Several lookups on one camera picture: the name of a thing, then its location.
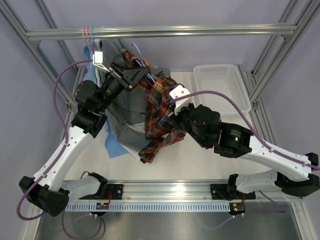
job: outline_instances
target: aluminum frame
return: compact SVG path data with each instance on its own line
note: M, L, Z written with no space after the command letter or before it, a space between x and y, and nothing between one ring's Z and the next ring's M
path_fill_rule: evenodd
M51 29L56 29L57 28L57 25L53 19L53 17L51 16L49 10L48 10L48 7L47 5L45 4L45 2L43 0L35 0L34 1L35 4L38 6L43 18L45 19L47 25L51 28ZM57 41L59 47L61 48L64 56L68 59L69 61L69 64L72 64L75 62L74 58L72 57L66 43L62 40L58 40ZM77 74L78 72L78 67L75 65L73 66L73 71L75 74Z
M85 75L86 75L86 72L87 72L87 68L86 66L80 66L78 68L78 71L76 73L76 77L75 77L75 82L74 82L74 86L73 86L73 90L72 90L72 96L73 97L76 97L76 90L77 90L77 86L83 81ZM74 119L75 117L75 114L77 112L77 109L78 109L78 104L76 103L75 106L73 106L71 108L71 110L68 110L67 113L66 113L66 116L65 116L65 119L64 119L64 123L66 125L67 128L70 128L71 126L71 121ZM65 137L65 131L62 130L61 132L61 137L60 137L60 141L62 141Z
M97 39L106 38L158 38L186 36L225 35L292 35L297 26L294 23L257 25L216 25L216 26L155 26L155 27L114 27L92 28ZM82 39L82 29L29 30L25 35L31 41Z
M282 17L280 18L280 23L276 24L259 24L259 25L219 25L219 26L172 26L172 27L129 27L129 28L94 28L92 33L97 38L145 38L145 37L183 37L183 36L225 36L225 35L286 35L291 36L286 39L280 46L279 50L277 51L274 59L261 79L261 81L257 82L255 79L255 75L249 73L249 71L244 71L242 66L239 65L238 68L240 69L241 76L245 82L246 89L250 94L251 102L258 99L270 81L271 77L275 74L277 69L281 66L284 62L286 57L290 54L294 46L298 43L299 39L302 37L304 32L307 30L309 25L311 24L312 20L319 12L320 0L310 0L307 4L305 9L301 12L300 16L298 17L298 24L295 23L281 23L284 22L291 10L293 9L296 0L291 0L286 7L285 12L283 13ZM55 26L53 18L51 17L48 9L43 8L42 10L43 15L46 15L46 20L50 27ZM37 40L63 40L63 39L81 39L82 38L82 30L81 29L49 29L49 30L27 30L26 26L20 20L19 16L15 13L13 8L9 5L6 0L0 0L0 12L9 22L11 27L17 33L17 35L21 38L26 48L30 51L30 53L35 57L36 61L40 64L42 69L48 75L52 82L55 82L55 74L52 73L52 69L50 69L46 61L42 58L39 51L33 47L32 41ZM266 56L269 54L271 47L273 46L274 40L276 37L272 36L267 46L265 47L259 61L256 64L256 74L259 70L260 65L265 60ZM84 70L77 75L77 79L80 79L80 75L84 74ZM68 102L76 105L74 101L74 96L66 90L63 84L58 85L58 92L61 96ZM73 108L73 111L70 112L66 118L66 122L69 122L72 119L73 114L75 114L76 108ZM252 122L259 132L268 142L273 144L277 144L276 138L273 135L271 129L271 124L267 117L267 112L264 107L263 100L260 99L258 104L255 106L255 109L250 112L250 117ZM211 201L210 200L210 192L208 189L202 190L202 194L199 197L199 192L194 192L192 190L193 187L197 186L196 189L201 189L204 186L200 186L201 184L205 184L205 188L208 182L205 181L193 181L193 183L186 182L186 181L176 181L176 182L127 182L126 186L128 187L127 192L124 193L126 196L127 201L159 201L159 198L162 198L162 201L177 201L170 196L175 191L174 187L176 186L188 186L187 188L190 189L189 195L182 199L181 197L177 197L179 201ZM309 217L305 214L304 208L302 203L300 202L301 199L292 198L286 195L285 198L282 196L281 193L274 193L268 195L275 199L276 201L292 201L292 207L295 209L297 213L295 217L297 219L300 232L302 234L303 239L310 239L315 238L314 233L312 233L312 229L310 226L306 229L305 223L308 221ZM258 195L257 201L266 201L266 199L262 198ZM39 209L34 207L33 214L36 215L39 213ZM29 229L27 229L25 233L25 237L30 239L34 238L35 230L39 221L32 221L29 225Z
M18 14L14 11L13 7L6 0L0 0L0 12L7 20L7 22L10 24L12 29L19 36L19 38L22 40L25 47L29 50L29 52L32 54L32 56L35 58L35 60L38 62L38 64L41 66L44 72L47 74L49 79L53 83L55 83L56 78L52 73L51 69L47 66L46 62L39 54L38 50L34 48L32 42L26 36L26 32L28 31L27 27L21 21ZM65 99L66 102L71 103L73 105L76 104L74 97L70 94L70 92L66 89L62 82L58 84L57 91L61 95L61 97Z
M305 8L302 10L301 15L297 19L297 29L294 34L289 38L285 38L275 54L271 64L267 71L263 75L260 81L251 92L249 99L253 103L258 100L263 90L270 82L273 75L279 70L280 66L285 62L287 57L293 51L299 40L307 31L313 20L316 18L320 11L320 0L310 0L306 3Z

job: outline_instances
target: black bracket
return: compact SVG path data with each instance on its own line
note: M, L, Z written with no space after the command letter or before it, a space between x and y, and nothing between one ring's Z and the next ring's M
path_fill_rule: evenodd
M320 189L319 176L309 174L308 177L308 180L295 182L278 172L274 184L281 188L281 191L285 194L296 197L306 197Z
M123 184L108 184L107 179L95 172L89 173L88 176L98 179L100 182L100 187L96 194L83 196L80 198L81 200L109 200L109 191L112 194L111 200L122 200L122 195L124 192Z
M244 202L241 203L229 203L230 211L228 212L231 216L241 215L246 212L247 206Z
M212 200L242 200L245 197L246 200L254 200L256 199L256 194L254 192L250 192L248 194L244 194L237 190L235 191L227 191L227 183L220 184L210 184L210 192Z
M105 125L106 121L106 115L102 113L94 114L93 112L90 112L89 110L82 107L75 114L74 119L71 122L71 125L83 129L83 132L85 134L89 133L92 135L92 137L96 138L100 130Z
M147 66L124 67L115 62L112 62L110 66L114 70L110 72L110 75L121 83L126 91L135 88L141 79L150 72L150 68Z
M34 178L24 176L19 182L21 190L25 193L35 183L34 180ZM26 199L50 216L55 217L66 208L69 201L69 191L61 188L59 191L52 191L48 188L48 185L37 184L26 196Z
M110 191L112 194L111 200L122 200L122 195L124 193L123 184L108 184L106 186L107 192Z
M313 166L318 166L319 165L319 157L317 154L313 153L313 152L310 152L308 154L305 154L308 158L309 158L309 161L311 162L311 164Z

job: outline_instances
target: pink cable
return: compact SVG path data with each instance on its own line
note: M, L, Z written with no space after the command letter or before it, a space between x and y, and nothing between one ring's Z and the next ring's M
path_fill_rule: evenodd
M86 47L89 49L90 55L91 55L91 53L92 53L91 48L89 47L87 40L86 40L86 37L85 37L85 27L82 27L82 37L83 37L83 40L85 42Z
M89 40L89 38L91 39L91 37L88 35L88 27L87 26L85 27L85 34L86 34L86 39L88 40L88 42L92 46L93 50L97 50L96 46Z
M68 129L67 126L65 124L65 121L63 119L63 117L61 116L61 114L59 113L58 107L57 107L57 103L56 103L56 93L57 93L57 87L58 87L58 83L62 77L62 75L70 68L72 68L73 66L77 65L77 64L82 64L82 63L87 63L87 62L91 62L91 59L88 60L82 60L82 61L77 61L74 62L72 64L70 64L69 66L67 66L60 74L59 76L56 78L56 82L54 84L54 90L53 90L53 96L52 96L52 100L53 100L53 108L54 111L56 112L62 126L63 126L63 130L64 130L64 145L62 147L62 149L60 150L59 154L56 156L56 158L54 159L54 161L48 166L48 168L43 172L43 175L47 175L48 172L53 168L53 166L58 162L58 160L60 159L60 157L62 156L62 154L64 153L67 145L68 145L68 140L69 140L69 133L68 133ZM45 214L45 212L42 212L41 214L37 215L37 216L33 216L33 217L25 217L22 216L21 214L21 205L23 203L23 201L25 200L25 198L28 196L28 194L32 191L32 189L44 178L44 176L40 176L32 185L31 187L29 187L25 193L23 194L23 196L21 197L20 201L18 202L18 205L16 207L16 214L17 216L25 221L31 221L37 218L40 218L41 216L43 216Z
M240 108L234 103L234 101L232 101L228 96L224 95L223 93L221 92L217 92L217 91L209 91L209 90L206 90L206 91L198 91L198 92L194 92L194 93L191 93L191 94L188 94L188 95L185 95L185 96L181 96L181 97L178 97L178 98L175 98L173 100L171 100L170 102L171 103L175 103L179 100L182 100L182 99L187 99L187 98L190 98L190 97L193 97L193 96L196 96L196 95L200 95L200 94L214 94L214 95L218 95L220 97L223 97L224 99L226 99L229 103L231 103L231 105L237 110L237 112L240 114L240 116L242 117L242 119L245 121L245 123L247 124L247 126L250 128L250 130L252 131L252 133L256 136L256 138L259 140L259 142L265 146L268 150L271 150L271 147L258 135L257 131L254 129L254 127L250 124L250 122L248 121L248 119L246 118L246 116L241 112ZM288 156L278 150L273 150L273 152L285 159L288 159L288 160L291 160L295 163L298 163L298 164L302 164L304 165L305 163L303 161L300 161L298 159L295 159L291 156ZM319 171L320 170L320 167L318 166L314 166L312 164L306 164L307 167L310 167L312 168L313 170L315 171Z

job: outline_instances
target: metal rail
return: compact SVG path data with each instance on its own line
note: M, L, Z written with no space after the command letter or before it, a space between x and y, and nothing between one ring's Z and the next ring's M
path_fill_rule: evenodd
M48 10L48 7L47 5L44 3L43 0L35 0L35 4L38 6L39 10L40 10L40 13L42 14L43 18L45 19L47 25L49 26L49 28L51 29L56 29L57 28L57 25L54 21L54 18L51 16L49 10ZM68 59L69 61L69 64L72 64L75 62L74 58L72 57L66 43L62 40L58 40L57 41L59 47L61 48L64 56ZM77 74L78 72L78 67L75 65L73 66L73 71L75 74Z
M253 77L251 71L245 71L241 64L238 64L238 70L243 80L244 86L248 95L251 91L255 88L257 81ZM267 140L269 143L274 145L278 144L277 138L274 135L272 129L272 124L269 120L264 100L261 97L259 102L252 107L251 111L249 112L251 122L258 132L259 136L263 137L263 139Z
M225 35L292 35L296 29L297 26L294 23L217 26L100 27L93 28L92 35L97 39ZM32 41L83 38L81 28L29 30L25 35Z
M230 212L228 202L115 202L99 208L100 203L72 201L65 207L66 212L137 212L137 213L214 213Z
M42 67L44 72L50 78L50 80L55 83L56 78L54 74L51 72L51 69L46 65L45 61L39 54L38 50L34 48L31 41L26 37L27 28L23 24L23 22L18 17L17 13L13 10L12 6L6 0L0 0L0 12L10 24L12 29L17 33L20 37L28 51L32 54L38 64ZM65 86L60 82L57 86L57 91L59 94L69 103L75 105L76 102L73 96L67 91Z
M295 8L297 1L298 0L290 0L289 1L289 3L287 4L282 16L280 17L280 19L278 21L279 23L284 23L288 19L288 17L291 15L293 9ZM264 63L265 59L269 56L271 50L274 47L274 43L275 43L277 37L278 37L277 35L272 35L269 38L265 48L262 51L261 56L259 57L256 65L255 65L255 67L253 69L253 75L254 76L257 74L260 66Z
M315 19L320 10L320 0L312 0L311 3L307 3L307 8L303 10L302 16L299 17L297 23L297 29L294 34L285 40L279 48L276 57L270 64L266 73L262 79L257 83L253 89L251 95L249 96L250 102L253 103L261 96L263 90L270 82L272 76L277 72L280 66L284 63L286 58L292 52L294 47L297 45L299 40L303 37L304 33L309 28L312 21Z

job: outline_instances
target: white plastic basket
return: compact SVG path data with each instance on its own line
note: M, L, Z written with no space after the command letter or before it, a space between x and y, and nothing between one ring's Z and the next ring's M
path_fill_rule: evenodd
M241 112L247 113L251 110L245 85L235 65L196 66L193 73L198 91L211 90L225 94L235 102ZM199 101L202 105L219 112L221 115L237 113L237 110L226 99L218 95L202 94L199 96Z

